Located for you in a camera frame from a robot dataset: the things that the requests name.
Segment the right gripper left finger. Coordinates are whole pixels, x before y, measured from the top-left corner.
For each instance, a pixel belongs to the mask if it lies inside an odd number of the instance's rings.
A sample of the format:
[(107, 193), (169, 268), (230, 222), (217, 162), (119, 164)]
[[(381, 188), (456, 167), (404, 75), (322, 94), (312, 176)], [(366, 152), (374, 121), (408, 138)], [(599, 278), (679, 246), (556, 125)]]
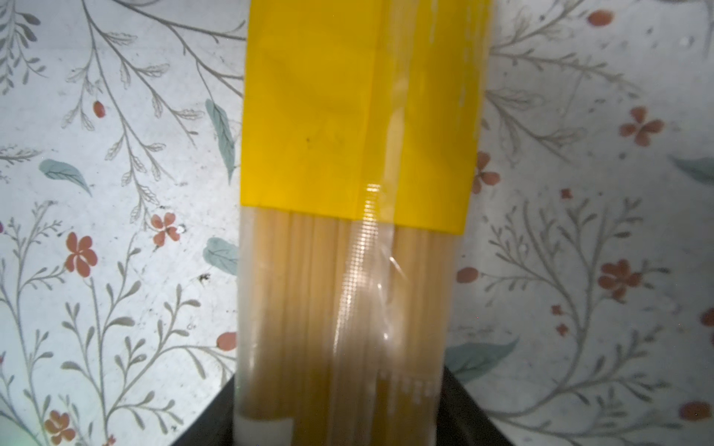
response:
[(235, 376), (172, 446), (232, 446), (234, 444)]

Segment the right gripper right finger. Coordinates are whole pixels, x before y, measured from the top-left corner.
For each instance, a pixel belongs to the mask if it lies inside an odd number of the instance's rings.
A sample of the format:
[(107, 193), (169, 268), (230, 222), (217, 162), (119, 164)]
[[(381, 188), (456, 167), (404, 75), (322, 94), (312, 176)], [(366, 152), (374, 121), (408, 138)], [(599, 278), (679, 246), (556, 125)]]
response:
[(446, 366), (437, 413), (436, 445), (512, 446)]

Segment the yellow spaghetti bag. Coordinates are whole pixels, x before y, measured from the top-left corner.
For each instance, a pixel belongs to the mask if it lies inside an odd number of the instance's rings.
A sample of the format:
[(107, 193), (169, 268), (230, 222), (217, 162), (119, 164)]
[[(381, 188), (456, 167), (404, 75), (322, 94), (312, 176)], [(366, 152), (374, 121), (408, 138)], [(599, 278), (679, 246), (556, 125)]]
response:
[(488, 1), (255, 1), (238, 445), (433, 445)]

